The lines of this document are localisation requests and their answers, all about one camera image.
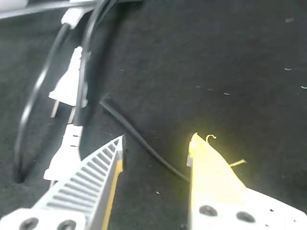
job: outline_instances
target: black wire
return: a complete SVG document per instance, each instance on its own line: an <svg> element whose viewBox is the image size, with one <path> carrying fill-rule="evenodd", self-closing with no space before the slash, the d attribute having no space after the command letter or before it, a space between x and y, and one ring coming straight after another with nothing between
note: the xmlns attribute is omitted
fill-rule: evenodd
<svg viewBox="0 0 307 230"><path fill-rule="evenodd" d="M91 17L86 25L86 29L82 40L83 50L82 50L81 63L80 63L78 95L77 95L75 115L73 119L73 124L75 126L83 125L84 117L82 116L82 100L83 100L84 86L87 82L85 75L86 75L87 61L89 60L90 57L90 44L94 30L97 26L97 21L98 20L101 21L117 1L118 0L100 0L96 4L91 14Z"/></svg>
<svg viewBox="0 0 307 230"><path fill-rule="evenodd" d="M133 135L137 141L146 148L149 153L155 157L163 166L165 166L169 171L173 172L176 176L181 179L189 182L189 178L183 173L175 169L171 164L169 164L163 157L161 157L148 143L147 141L139 134L139 132L126 120L126 118L121 115L116 109L110 106L105 99L103 99L100 104L104 109L111 113L130 133Z"/></svg>
<svg viewBox="0 0 307 230"><path fill-rule="evenodd" d="M83 117L81 113L82 100L83 100L84 85L86 84L86 78L85 78L86 65L89 59L90 43L92 40L93 32L97 25L98 18L99 21L101 21L116 2L117 0L109 0L109 1L101 0L99 3L97 3L85 29L83 42L82 42L83 51L82 51L81 64L80 64L78 96L77 96L75 116L73 120L73 124L76 126L83 125L83 120L82 120ZM101 105L107 111L109 111L163 166L165 166L168 170L173 172L181 179L187 182L189 181L189 178L187 176L179 172L172 165L170 165L165 159L163 159L120 113L118 113L115 109L109 106L105 101L102 101Z"/></svg>
<svg viewBox="0 0 307 230"><path fill-rule="evenodd" d="M0 12L0 19L18 17L27 14L40 13L57 9L72 8L72 7L93 7L95 6L96 3L97 3L96 0L79 1L79 2L54 1L54 2L40 3L40 4L35 4L33 6L28 6L23 9Z"/></svg>
<svg viewBox="0 0 307 230"><path fill-rule="evenodd" d="M24 107L23 115L20 119L20 123L18 127L17 139L16 139L15 146L14 146L13 178L17 183L21 183L25 178L25 175L23 175L23 154L21 153L21 147L23 145L24 134L25 134L25 130L26 130L26 127L29 121L29 117L37 101L39 91L46 78L46 75L51 66L52 60L54 59L59 48L61 47L65 38L67 37L70 28L71 28L70 25L66 23L63 24L63 26L61 27L48 53L43 69L35 83L35 86L31 92L31 95Z"/></svg>

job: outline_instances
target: black carpet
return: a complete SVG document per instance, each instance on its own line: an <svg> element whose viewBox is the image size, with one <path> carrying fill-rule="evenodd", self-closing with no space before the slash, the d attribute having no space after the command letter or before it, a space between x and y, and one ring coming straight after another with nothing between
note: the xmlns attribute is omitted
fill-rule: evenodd
<svg viewBox="0 0 307 230"><path fill-rule="evenodd" d="M307 7L304 0L147 0L114 9L92 46L90 113L82 157L126 133L99 105L110 98L146 140L185 174L198 132L246 186L307 212ZM24 147L29 175L12 180L18 122L64 11L0 22L0 215L47 190L43 172L70 108L51 119L47 95L79 45L86 17L55 60ZM109 229L181 229L189 186L128 135Z"/></svg>

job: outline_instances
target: screw hole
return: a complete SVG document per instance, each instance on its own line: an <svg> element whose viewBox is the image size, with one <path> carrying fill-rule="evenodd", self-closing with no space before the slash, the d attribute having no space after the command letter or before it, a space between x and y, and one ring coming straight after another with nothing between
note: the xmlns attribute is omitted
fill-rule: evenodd
<svg viewBox="0 0 307 230"><path fill-rule="evenodd" d="M208 206L208 205L201 206L200 207L200 213L207 215L207 216L210 216L210 217L217 216L217 211L213 207Z"/></svg>
<svg viewBox="0 0 307 230"><path fill-rule="evenodd" d="M248 222L248 223L254 223L254 222L256 222L256 221L255 221L255 218L254 218L251 214L249 214L249 213L247 213L247 212L238 212L238 213L236 214L236 217L237 217L239 220L242 220L242 221L245 221L245 222Z"/></svg>
<svg viewBox="0 0 307 230"><path fill-rule="evenodd" d="M66 220L58 226L58 230L75 230L76 229L76 222L73 220Z"/></svg>
<svg viewBox="0 0 307 230"><path fill-rule="evenodd" d="M20 230L32 230L35 229L35 227L38 224L38 219L37 218L29 218L24 220L21 225L20 225Z"/></svg>

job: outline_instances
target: metal prong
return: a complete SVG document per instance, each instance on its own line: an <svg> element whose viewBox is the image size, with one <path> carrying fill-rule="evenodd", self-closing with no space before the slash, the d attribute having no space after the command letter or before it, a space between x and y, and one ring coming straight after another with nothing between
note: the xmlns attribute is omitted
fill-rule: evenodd
<svg viewBox="0 0 307 230"><path fill-rule="evenodd" d="M68 124L72 123L73 117L75 116L75 112L76 112L76 107L73 107L71 109L71 114L69 115Z"/></svg>
<svg viewBox="0 0 307 230"><path fill-rule="evenodd" d="M50 186L49 186L49 189L52 188L55 184L55 181L50 181Z"/></svg>
<svg viewBox="0 0 307 230"><path fill-rule="evenodd" d="M58 108L59 108L59 101L55 101L50 117L54 118L57 115Z"/></svg>

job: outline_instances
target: power cord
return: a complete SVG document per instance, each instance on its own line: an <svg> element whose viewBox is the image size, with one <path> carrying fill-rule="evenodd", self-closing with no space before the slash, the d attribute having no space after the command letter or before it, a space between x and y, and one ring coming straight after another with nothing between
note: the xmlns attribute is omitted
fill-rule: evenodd
<svg viewBox="0 0 307 230"><path fill-rule="evenodd" d="M83 125L83 117L82 117L82 101L83 101L83 91L84 85L86 84L86 65L89 60L90 55L90 43L92 40L93 32L95 26L97 24L97 20L100 16L99 21L101 21L107 12L114 6L117 0L101 0L94 8L94 11L91 14L91 17L87 23L83 42L82 42L82 57L81 57L81 65L80 65L80 76L79 76L79 88L78 88L78 96L77 96L77 104L76 111L73 120L73 124L75 126ZM108 112L110 112L163 166L165 166L168 170L174 173L179 178L189 181L189 178L175 169L171 164L169 164L163 157L161 157L146 141L145 139L138 133L138 131L114 108L112 108L108 103L104 100L100 103Z"/></svg>
<svg viewBox="0 0 307 230"><path fill-rule="evenodd" d="M17 183L21 183L25 178L23 174L23 154L21 153L21 147L23 145L24 134L25 134L26 127L28 125L29 117L31 115L33 107L35 106L35 103L37 102L41 86L50 69L52 60L54 59L55 55L59 51L60 47L62 46L70 29L71 29L71 26L69 24L65 23L62 25L48 53L43 69L34 85L31 95L24 107L24 111L23 111L23 114L22 114L22 117L21 117L21 120L18 126L17 139L16 139L15 146L14 146L13 178Z"/></svg>
<svg viewBox="0 0 307 230"><path fill-rule="evenodd" d="M183 173L179 172L175 169L170 163L168 163L163 157L161 157L148 143L147 141L139 134L139 132L129 123L129 121L116 109L114 109L105 99L103 99L100 104L102 107L107 110L111 115L114 116L137 141L145 148L147 151L156 158L163 166L165 166L169 171L178 176L184 181L189 182L189 178L185 176Z"/></svg>
<svg viewBox="0 0 307 230"><path fill-rule="evenodd" d="M83 91L87 82L85 75L87 71L87 62L90 58L90 44L94 30L97 26L97 22L100 22L103 18L105 18L106 14L117 3L117 1L118 0L100 0L94 7L91 17L86 25L86 29L82 40L83 50L82 50L81 64L80 64L79 87L78 87L75 116L73 119L73 124L75 126L83 126L83 118L85 117L82 116L82 101L84 96Z"/></svg>

